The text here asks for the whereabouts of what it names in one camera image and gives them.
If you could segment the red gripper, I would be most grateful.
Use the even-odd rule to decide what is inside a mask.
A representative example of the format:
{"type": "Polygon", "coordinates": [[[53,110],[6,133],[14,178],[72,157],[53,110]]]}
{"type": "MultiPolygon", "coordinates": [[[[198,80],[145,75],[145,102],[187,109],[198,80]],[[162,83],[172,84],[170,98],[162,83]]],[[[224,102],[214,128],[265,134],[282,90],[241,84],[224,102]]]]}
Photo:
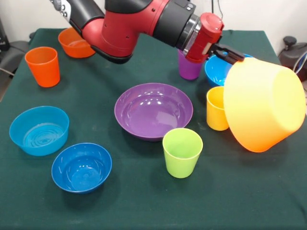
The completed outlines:
{"type": "Polygon", "coordinates": [[[233,48],[216,44],[222,35],[224,24],[217,15],[207,12],[203,13],[197,20],[188,43],[186,45],[186,59],[193,63],[203,63],[210,54],[210,50],[215,44],[215,50],[211,51],[219,59],[229,64],[243,61],[245,55],[233,48]]]}

